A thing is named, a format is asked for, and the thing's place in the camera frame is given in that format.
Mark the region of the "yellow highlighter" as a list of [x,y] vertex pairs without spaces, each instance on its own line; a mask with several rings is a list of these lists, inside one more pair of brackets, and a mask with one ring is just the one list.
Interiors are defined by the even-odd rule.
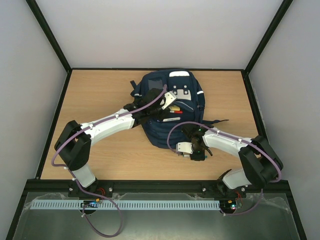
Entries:
[[170,106],[169,109],[171,111],[180,111],[181,110],[180,107],[178,107],[178,106]]

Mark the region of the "purple marker pen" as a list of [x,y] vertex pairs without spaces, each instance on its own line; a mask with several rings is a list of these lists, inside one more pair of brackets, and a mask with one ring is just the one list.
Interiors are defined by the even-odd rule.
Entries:
[[172,122],[172,121],[179,121],[181,120],[181,117],[171,117],[171,118],[164,118],[163,122]]

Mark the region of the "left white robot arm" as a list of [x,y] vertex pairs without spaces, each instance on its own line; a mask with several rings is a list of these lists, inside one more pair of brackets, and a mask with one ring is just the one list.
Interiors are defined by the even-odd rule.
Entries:
[[167,91],[166,86],[153,88],[144,96],[135,96],[132,103],[109,116],[82,124],[75,120],[68,122],[54,145],[51,164],[64,167],[74,181],[88,188],[96,181],[88,164],[91,147],[115,133],[142,125],[150,118],[164,119],[176,99],[177,96]]

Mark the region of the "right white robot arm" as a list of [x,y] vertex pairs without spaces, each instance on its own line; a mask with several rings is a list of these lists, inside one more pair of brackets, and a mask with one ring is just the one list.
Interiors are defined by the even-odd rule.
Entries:
[[241,168],[224,172],[213,187],[223,197],[244,186],[263,189],[268,183],[281,178],[284,165],[269,142],[260,135],[255,138],[241,137],[216,127],[192,123],[186,124],[182,132],[188,141],[177,143],[175,150],[193,161],[205,160],[205,152],[213,154],[211,149],[239,158]]

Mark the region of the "navy blue student backpack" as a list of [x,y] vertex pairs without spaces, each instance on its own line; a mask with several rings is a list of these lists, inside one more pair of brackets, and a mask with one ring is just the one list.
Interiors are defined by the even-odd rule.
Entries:
[[182,122],[197,122],[213,125],[220,120],[204,120],[205,95],[200,83],[192,72],[186,69],[163,69],[152,71],[139,83],[130,82],[133,91],[130,95],[140,98],[153,88],[163,89],[167,85],[167,91],[176,96],[176,100],[170,105],[169,113],[163,120],[149,118],[142,125],[145,135],[150,143],[161,149],[168,149],[167,137],[170,130]]

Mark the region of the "red marker pen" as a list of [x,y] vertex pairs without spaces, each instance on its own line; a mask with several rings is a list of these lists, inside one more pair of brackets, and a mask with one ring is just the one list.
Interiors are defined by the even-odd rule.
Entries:
[[183,114],[183,111],[170,110],[170,113],[172,113],[172,114]]

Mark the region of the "green marker pen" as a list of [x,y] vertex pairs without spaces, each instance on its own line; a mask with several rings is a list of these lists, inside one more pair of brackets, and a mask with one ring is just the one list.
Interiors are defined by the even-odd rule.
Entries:
[[179,154],[179,156],[188,158],[192,161],[204,161],[207,158],[207,156],[204,154]]

